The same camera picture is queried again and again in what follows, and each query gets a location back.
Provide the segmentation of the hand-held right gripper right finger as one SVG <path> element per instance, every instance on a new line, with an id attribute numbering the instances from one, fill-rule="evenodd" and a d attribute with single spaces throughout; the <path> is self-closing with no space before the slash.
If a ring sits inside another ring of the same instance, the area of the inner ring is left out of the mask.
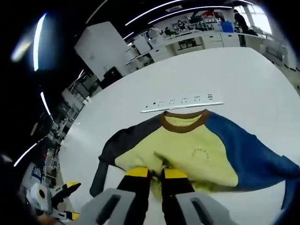
<path id="1" fill-rule="evenodd" d="M 196 192 L 187 175 L 165 168 L 161 173 L 162 210 L 167 225 L 231 225 L 229 210 L 209 195 Z"/>

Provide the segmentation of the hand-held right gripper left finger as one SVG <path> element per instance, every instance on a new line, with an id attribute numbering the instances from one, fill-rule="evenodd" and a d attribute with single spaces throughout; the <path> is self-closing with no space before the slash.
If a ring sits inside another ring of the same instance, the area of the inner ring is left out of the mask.
<path id="1" fill-rule="evenodd" d="M 145 167 L 125 174 L 117 188 L 108 188 L 85 204 L 81 225 L 142 225 L 148 210 L 151 172 Z"/>

